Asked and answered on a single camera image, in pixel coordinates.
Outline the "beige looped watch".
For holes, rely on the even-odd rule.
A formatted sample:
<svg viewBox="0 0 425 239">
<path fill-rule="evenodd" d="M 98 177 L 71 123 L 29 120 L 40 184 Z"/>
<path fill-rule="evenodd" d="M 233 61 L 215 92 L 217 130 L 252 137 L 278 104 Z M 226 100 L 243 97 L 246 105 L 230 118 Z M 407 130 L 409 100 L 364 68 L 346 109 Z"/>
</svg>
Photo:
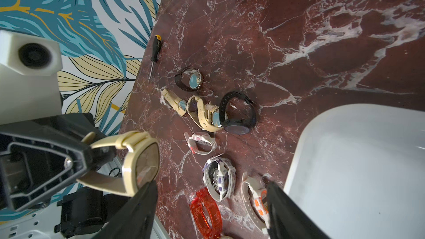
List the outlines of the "beige looped watch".
<svg viewBox="0 0 425 239">
<path fill-rule="evenodd" d="M 205 104 L 199 96 L 192 96 L 187 102 L 187 113 L 197 126 L 207 132 L 223 129 L 220 123 L 219 106 Z"/>
</svg>

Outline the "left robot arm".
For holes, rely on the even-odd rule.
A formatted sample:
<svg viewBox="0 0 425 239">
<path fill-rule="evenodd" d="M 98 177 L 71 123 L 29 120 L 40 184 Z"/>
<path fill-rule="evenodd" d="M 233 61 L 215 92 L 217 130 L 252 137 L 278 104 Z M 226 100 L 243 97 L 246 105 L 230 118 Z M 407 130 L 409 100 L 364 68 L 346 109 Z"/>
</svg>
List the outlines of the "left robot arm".
<svg viewBox="0 0 425 239">
<path fill-rule="evenodd" d="M 91 148 L 105 135 L 91 114 L 65 114 L 1 126 L 1 208 L 14 212 L 46 208 L 53 196 L 84 174 L 99 170 L 116 154 L 112 147 Z M 57 202 L 65 238 L 98 232 L 126 199 L 79 188 Z"/>
</svg>

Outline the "dark brown strap watch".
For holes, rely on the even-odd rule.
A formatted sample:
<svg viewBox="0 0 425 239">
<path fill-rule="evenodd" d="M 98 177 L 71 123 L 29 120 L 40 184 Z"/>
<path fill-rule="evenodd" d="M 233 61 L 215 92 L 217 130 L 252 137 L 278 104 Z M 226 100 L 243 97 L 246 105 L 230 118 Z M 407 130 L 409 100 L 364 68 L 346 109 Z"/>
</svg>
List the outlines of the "dark brown strap watch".
<svg viewBox="0 0 425 239">
<path fill-rule="evenodd" d="M 187 66 L 175 75 L 174 81 L 181 90 L 196 92 L 201 88 L 204 77 L 199 69 Z"/>
</svg>

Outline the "white plastic storage tray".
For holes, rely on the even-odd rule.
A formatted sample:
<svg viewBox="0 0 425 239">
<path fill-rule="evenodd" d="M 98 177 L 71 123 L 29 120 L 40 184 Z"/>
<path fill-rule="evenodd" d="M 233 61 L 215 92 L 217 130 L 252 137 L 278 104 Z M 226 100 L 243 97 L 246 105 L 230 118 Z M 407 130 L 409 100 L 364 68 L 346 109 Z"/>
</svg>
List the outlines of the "white plastic storage tray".
<svg viewBox="0 0 425 239">
<path fill-rule="evenodd" d="M 283 190 L 332 239 L 424 238 L 424 112 L 323 112 L 303 130 Z"/>
</svg>

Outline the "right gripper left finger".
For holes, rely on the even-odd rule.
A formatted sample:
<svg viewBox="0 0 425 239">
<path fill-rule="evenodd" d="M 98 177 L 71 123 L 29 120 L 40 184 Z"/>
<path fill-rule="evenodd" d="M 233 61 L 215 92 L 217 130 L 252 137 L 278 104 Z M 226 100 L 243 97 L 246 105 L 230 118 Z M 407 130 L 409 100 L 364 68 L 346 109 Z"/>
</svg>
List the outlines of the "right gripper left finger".
<svg viewBox="0 0 425 239">
<path fill-rule="evenodd" d="M 93 238 L 149 239 L 153 229 L 157 199 L 157 183 L 153 180 L 145 184 Z"/>
</svg>

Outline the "beige square watch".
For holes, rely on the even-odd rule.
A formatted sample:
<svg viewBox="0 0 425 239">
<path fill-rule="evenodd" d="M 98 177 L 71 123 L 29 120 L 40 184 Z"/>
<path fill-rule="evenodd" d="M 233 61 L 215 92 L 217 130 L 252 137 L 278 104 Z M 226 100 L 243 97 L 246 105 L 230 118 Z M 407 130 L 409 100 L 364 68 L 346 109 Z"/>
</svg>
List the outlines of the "beige square watch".
<svg viewBox="0 0 425 239">
<path fill-rule="evenodd" d="M 90 144 L 92 149 L 115 147 L 127 149 L 122 177 L 111 177 L 89 171 L 76 181 L 86 187 L 124 197 L 133 197 L 148 182 L 155 180 L 160 168 L 158 141 L 148 132 L 130 131 Z"/>
</svg>

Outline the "white pink watch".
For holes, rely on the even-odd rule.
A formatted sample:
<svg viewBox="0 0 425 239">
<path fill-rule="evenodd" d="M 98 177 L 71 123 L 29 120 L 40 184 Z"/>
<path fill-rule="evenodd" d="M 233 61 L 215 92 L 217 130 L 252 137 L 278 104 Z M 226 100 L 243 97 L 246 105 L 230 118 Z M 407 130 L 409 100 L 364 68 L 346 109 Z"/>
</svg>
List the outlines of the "white pink watch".
<svg viewBox="0 0 425 239">
<path fill-rule="evenodd" d="M 189 149 L 194 154 L 207 156 L 211 152 L 214 152 L 217 148 L 215 139 L 206 132 L 196 132 L 192 135 L 185 132 L 184 137 Z"/>
</svg>

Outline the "beige strap watch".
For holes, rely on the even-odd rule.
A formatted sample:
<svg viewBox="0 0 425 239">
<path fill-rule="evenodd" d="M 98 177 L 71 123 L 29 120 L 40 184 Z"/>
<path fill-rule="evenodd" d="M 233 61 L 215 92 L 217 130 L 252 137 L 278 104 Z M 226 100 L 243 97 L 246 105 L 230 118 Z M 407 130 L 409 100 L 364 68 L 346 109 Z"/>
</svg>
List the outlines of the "beige strap watch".
<svg viewBox="0 0 425 239">
<path fill-rule="evenodd" d="M 181 99 L 174 92 L 168 89 L 163 89 L 161 94 L 180 117 L 187 113 L 187 102 L 185 100 Z"/>
</svg>

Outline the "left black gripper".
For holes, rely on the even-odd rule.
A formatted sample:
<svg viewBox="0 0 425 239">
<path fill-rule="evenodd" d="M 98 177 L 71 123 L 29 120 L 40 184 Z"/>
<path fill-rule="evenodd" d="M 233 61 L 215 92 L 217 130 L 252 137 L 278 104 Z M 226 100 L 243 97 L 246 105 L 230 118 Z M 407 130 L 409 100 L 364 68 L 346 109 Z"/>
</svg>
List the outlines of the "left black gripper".
<svg viewBox="0 0 425 239">
<path fill-rule="evenodd" d="M 92 114 L 65 114 L 1 125 L 1 209 L 23 211 L 113 160 L 115 147 Z"/>
</svg>

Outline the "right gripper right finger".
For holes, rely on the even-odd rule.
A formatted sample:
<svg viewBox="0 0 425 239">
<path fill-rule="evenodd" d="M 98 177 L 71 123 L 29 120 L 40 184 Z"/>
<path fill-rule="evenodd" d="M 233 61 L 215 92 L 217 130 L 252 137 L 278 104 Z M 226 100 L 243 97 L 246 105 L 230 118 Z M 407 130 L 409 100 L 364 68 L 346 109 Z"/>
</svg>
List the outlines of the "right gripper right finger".
<svg viewBox="0 0 425 239">
<path fill-rule="evenodd" d="M 326 235 L 274 182 L 267 185 L 271 239 L 327 239 Z"/>
</svg>

